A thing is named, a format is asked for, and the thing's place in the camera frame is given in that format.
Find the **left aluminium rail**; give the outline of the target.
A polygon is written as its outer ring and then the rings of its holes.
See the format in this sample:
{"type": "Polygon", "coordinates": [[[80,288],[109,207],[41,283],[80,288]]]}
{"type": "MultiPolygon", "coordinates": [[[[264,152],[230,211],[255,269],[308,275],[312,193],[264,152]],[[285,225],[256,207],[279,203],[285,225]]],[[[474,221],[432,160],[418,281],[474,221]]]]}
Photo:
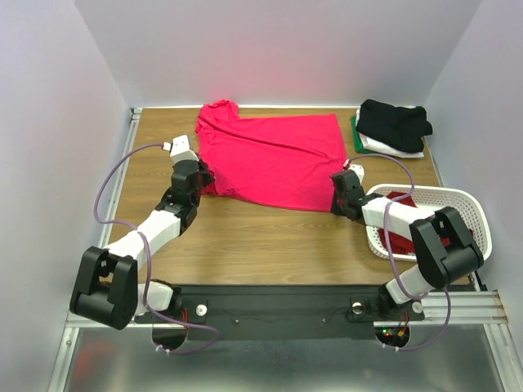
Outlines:
{"type": "Polygon", "coordinates": [[[95,205],[92,208],[95,221],[95,237],[92,246],[105,248],[131,230],[128,225],[122,223],[125,220],[118,219],[116,216],[129,159],[127,158],[121,164],[118,162],[133,150],[141,113],[141,107],[131,107],[127,111],[123,135],[118,140],[115,156],[96,191],[95,205]]]}

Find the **folded white t shirt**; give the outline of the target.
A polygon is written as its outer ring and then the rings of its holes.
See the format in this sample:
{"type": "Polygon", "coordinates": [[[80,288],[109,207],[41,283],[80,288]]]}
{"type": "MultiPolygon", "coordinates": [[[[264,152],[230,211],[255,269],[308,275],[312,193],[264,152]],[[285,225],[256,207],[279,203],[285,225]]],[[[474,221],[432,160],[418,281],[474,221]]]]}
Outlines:
{"type": "MultiPolygon", "coordinates": [[[[356,110],[355,116],[356,116],[356,125],[357,125],[357,123],[360,120],[360,110],[359,109],[356,110]]],[[[369,136],[365,136],[361,133],[359,133],[359,134],[360,134],[360,138],[363,142],[363,146],[366,149],[371,150],[372,153],[390,155],[390,156],[396,157],[396,158],[419,159],[419,158],[424,157],[424,152],[406,153],[403,151],[399,151],[398,149],[394,149],[391,146],[382,143],[381,141],[372,139],[369,136]]]]}

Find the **folded black t shirt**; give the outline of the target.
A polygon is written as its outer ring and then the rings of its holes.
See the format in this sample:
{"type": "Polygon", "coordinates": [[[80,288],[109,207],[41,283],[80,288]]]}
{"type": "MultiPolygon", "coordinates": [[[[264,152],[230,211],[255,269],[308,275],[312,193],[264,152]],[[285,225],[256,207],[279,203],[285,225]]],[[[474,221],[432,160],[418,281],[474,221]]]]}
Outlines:
{"type": "Polygon", "coordinates": [[[362,135],[404,153],[420,153],[423,138],[433,134],[422,106],[406,108],[367,99],[360,105],[355,129],[362,135]]]}

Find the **pink t shirt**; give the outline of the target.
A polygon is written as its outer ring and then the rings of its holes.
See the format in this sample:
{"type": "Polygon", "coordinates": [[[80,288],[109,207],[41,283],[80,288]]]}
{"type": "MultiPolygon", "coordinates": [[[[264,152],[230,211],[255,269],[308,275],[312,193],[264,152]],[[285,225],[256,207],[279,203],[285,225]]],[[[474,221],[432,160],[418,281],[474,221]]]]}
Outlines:
{"type": "Polygon", "coordinates": [[[215,180],[206,194],[267,207],[329,212],[332,174],[346,148],[335,114],[242,118],[230,100],[197,117],[199,155],[215,180]]]}

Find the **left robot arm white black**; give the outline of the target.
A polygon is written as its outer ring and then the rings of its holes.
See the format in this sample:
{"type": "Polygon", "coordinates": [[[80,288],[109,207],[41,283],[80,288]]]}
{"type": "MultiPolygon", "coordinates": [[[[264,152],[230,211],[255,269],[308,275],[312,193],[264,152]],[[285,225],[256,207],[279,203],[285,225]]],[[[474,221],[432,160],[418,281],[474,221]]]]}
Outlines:
{"type": "Polygon", "coordinates": [[[114,329],[125,328],[136,315],[163,312],[176,304],[168,283],[138,282],[143,266],[152,275],[152,256],[183,235],[197,216],[202,190],[214,181],[202,160],[175,163],[171,186],[138,226],[104,248],[89,247],[82,255],[69,310],[114,329]]]}

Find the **folded green t shirt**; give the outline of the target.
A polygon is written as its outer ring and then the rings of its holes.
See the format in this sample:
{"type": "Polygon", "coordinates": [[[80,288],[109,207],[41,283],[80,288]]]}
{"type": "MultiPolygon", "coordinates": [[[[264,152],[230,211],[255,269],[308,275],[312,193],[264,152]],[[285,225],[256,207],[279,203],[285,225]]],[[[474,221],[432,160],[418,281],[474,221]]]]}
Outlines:
{"type": "Polygon", "coordinates": [[[363,142],[360,138],[359,132],[356,130],[356,116],[351,117],[351,130],[352,130],[352,136],[354,141],[354,149],[355,152],[358,154],[371,154],[372,151],[366,149],[363,146],[363,142]]]}

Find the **white plastic laundry basket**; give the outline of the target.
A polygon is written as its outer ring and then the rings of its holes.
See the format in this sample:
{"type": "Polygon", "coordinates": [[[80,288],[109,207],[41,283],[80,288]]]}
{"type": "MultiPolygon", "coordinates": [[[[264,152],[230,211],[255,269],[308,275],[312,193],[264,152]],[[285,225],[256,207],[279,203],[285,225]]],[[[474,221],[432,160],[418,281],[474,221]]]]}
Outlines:
{"type": "MultiPolygon", "coordinates": [[[[407,193],[410,185],[380,184],[372,187],[368,193],[377,193],[388,196],[392,192],[407,193]]],[[[472,236],[480,248],[484,260],[488,260],[492,252],[492,239],[485,213],[479,202],[467,192],[458,189],[415,185],[411,196],[416,207],[439,210],[442,207],[456,209],[463,218],[465,225],[472,231],[472,236]]],[[[371,252],[381,258],[387,259],[387,250],[380,239],[378,228],[366,228],[368,245],[371,252]]],[[[416,256],[409,254],[394,253],[397,261],[415,262],[416,256]]]]}

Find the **aluminium rail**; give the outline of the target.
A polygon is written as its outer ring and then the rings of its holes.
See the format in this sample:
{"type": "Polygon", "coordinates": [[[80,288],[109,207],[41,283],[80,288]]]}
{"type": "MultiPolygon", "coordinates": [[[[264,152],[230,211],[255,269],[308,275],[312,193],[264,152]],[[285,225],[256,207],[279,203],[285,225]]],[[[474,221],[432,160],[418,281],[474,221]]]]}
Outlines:
{"type": "Polygon", "coordinates": [[[95,237],[92,246],[105,248],[131,230],[128,225],[122,223],[125,220],[118,219],[116,216],[129,159],[127,158],[121,164],[118,162],[133,150],[141,113],[141,107],[131,107],[127,111],[123,135],[118,140],[115,156],[96,191],[95,205],[92,208],[95,221],[95,237]]]}
{"type": "MultiPolygon", "coordinates": [[[[503,307],[501,298],[497,292],[451,292],[450,304],[451,313],[449,325],[481,325],[481,324],[508,324],[508,317],[503,307]]],[[[414,316],[409,316],[409,326],[414,325],[443,325],[448,312],[448,301],[444,293],[432,292],[422,299],[423,317],[422,320],[414,320],[414,316]]],[[[375,327],[396,325],[393,321],[374,322],[375,327]]],[[[103,324],[91,321],[87,318],[68,314],[66,327],[106,327],[103,324]]],[[[149,327],[149,326],[175,326],[162,320],[144,321],[138,323],[133,319],[128,327],[149,327]]]]}

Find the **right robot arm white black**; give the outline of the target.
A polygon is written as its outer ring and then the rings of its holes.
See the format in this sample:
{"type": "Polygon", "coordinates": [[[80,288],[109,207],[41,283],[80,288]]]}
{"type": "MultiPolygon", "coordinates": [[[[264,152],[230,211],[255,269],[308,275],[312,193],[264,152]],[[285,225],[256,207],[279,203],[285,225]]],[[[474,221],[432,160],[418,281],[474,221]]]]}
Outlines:
{"type": "Polygon", "coordinates": [[[434,289],[477,271],[492,253],[486,215],[469,193],[450,188],[384,184],[364,191],[363,168],[353,165],[331,176],[332,213],[362,224],[368,232],[383,232],[390,256],[391,237],[411,242],[415,265],[383,284],[376,299],[364,303],[364,313],[392,319],[434,289]]]}

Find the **front aluminium rail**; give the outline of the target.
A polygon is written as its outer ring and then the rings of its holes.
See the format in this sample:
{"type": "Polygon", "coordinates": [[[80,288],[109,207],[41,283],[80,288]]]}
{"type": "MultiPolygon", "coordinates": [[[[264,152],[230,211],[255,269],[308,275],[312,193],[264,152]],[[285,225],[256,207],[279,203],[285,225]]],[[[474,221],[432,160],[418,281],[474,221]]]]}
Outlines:
{"type": "MultiPolygon", "coordinates": [[[[451,292],[450,304],[451,313],[449,325],[481,325],[481,324],[508,324],[508,317],[503,307],[501,298],[497,292],[451,292]]],[[[444,293],[432,292],[422,299],[423,317],[422,320],[414,320],[414,316],[409,316],[409,326],[414,325],[443,325],[448,312],[448,301],[444,293]]],[[[375,327],[396,325],[393,321],[374,322],[375,327]]],[[[68,314],[66,327],[106,327],[103,324],[91,321],[87,318],[68,314]]],[[[175,326],[162,320],[144,321],[138,323],[133,319],[128,327],[149,327],[149,326],[175,326]]]]}

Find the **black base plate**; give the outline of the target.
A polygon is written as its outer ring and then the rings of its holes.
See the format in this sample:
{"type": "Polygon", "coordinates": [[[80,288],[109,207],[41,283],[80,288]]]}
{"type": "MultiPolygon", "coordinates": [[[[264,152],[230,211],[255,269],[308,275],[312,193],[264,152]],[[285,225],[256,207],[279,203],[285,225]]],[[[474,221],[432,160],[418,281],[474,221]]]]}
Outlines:
{"type": "Polygon", "coordinates": [[[372,340],[377,325],[424,319],[378,285],[183,285],[175,294],[176,310],[224,341],[372,340]]]}

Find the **dark red t shirt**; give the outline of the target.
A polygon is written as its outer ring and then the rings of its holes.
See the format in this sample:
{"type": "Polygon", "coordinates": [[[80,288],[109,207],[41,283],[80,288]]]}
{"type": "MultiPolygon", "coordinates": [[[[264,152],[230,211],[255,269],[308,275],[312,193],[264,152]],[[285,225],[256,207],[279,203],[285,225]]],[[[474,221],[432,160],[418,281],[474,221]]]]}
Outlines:
{"type": "MultiPolygon", "coordinates": [[[[399,200],[399,203],[407,206],[409,209],[421,209],[424,212],[433,212],[442,208],[442,206],[429,205],[428,203],[416,203],[416,201],[408,196],[407,198],[399,200]]],[[[387,248],[386,248],[386,236],[384,228],[374,228],[369,229],[369,243],[370,247],[381,257],[387,257],[387,248]]],[[[393,252],[395,258],[398,260],[404,261],[413,261],[415,259],[414,255],[414,245],[411,239],[406,238],[402,234],[398,234],[396,231],[393,231],[389,228],[389,240],[391,244],[391,251],[393,252]]]]}

